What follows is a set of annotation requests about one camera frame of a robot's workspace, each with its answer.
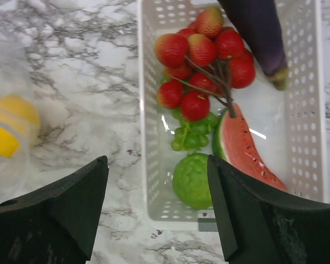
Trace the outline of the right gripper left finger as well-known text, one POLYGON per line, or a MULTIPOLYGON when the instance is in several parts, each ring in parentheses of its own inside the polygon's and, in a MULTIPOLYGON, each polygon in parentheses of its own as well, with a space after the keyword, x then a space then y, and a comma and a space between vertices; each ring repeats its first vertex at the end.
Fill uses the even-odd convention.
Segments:
POLYGON ((108 180, 101 156, 76 172, 0 204, 0 263, 86 263, 108 180))

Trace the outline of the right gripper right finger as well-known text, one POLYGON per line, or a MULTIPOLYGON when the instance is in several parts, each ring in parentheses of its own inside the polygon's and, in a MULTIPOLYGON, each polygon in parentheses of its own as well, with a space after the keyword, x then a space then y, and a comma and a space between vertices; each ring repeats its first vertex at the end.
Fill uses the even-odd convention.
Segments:
POLYGON ((215 156, 207 176, 229 263, 330 263, 330 204, 271 187, 215 156))

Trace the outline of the clear dotted zip bag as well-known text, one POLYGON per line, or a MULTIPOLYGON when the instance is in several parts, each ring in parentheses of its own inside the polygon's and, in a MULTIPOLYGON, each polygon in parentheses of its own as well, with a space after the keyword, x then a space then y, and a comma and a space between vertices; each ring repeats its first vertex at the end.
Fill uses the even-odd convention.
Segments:
POLYGON ((0 32, 0 204, 21 189, 40 129, 21 42, 0 32))

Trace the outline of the green round guava fruit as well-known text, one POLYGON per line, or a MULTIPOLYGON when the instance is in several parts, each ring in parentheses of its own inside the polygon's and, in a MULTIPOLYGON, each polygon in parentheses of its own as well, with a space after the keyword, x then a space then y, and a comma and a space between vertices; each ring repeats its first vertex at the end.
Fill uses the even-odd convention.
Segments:
POLYGON ((178 162, 173 172, 174 193, 183 203, 196 210, 204 210, 212 206, 207 161, 207 154, 190 154, 178 162))

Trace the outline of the white perforated plastic basket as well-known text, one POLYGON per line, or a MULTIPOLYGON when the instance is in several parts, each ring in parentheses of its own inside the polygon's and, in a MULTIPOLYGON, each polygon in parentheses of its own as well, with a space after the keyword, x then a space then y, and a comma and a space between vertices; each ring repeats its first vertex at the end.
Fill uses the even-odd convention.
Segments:
MULTIPOLYGON (((156 39, 187 26, 215 1, 139 1, 139 82, 142 178, 146 215, 156 229, 214 232, 212 209, 195 211, 174 194, 172 176, 184 151, 171 149, 179 122, 156 101, 163 76, 156 39)), ((320 1, 276 1, 288 64, 287 87, 276 90, 258 70, 233 91, 267 167, 292 194, 327 202, 320 1)))

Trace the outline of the yellow bell pepper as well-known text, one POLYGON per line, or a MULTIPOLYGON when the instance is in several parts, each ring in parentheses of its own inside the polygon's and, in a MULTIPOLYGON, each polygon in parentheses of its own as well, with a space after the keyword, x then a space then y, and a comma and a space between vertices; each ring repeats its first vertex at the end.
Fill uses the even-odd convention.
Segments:
POLYGON ((40 116, 34 104, 16 94, 0 97, 0 156, 11 158, 19 148, 20 142, 13 133, 28 138, 33 147, 40 128, 40 116))

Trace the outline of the green grapes bunch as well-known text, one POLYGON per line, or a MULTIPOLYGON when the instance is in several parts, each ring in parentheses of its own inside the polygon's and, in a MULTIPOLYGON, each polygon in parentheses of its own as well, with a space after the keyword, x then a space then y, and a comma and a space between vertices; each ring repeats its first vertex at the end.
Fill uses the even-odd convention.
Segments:
POLYGON ((208 135, 218 124, 210 111, 209 94, 188 87, 176 79, 163 78, 157 91, 158 104, 179 122, 170 145, 174 151, 200 151, 209 143, 208 135))

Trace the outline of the red lychee bunch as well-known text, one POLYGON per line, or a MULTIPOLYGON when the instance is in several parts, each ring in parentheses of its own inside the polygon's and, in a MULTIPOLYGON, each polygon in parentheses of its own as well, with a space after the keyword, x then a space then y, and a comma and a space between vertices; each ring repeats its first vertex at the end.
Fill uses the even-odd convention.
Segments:
POLYGON ((162 107, 178 109, 186 121, 196 122, 208 116, 214 97, 230 117, 238 116, 231 89, 249 86, 256 70, 243 38, 224 26, 219 7, 207 7, 188 27, 158 37, 154 52, 168 78, 157 91, 162 107))

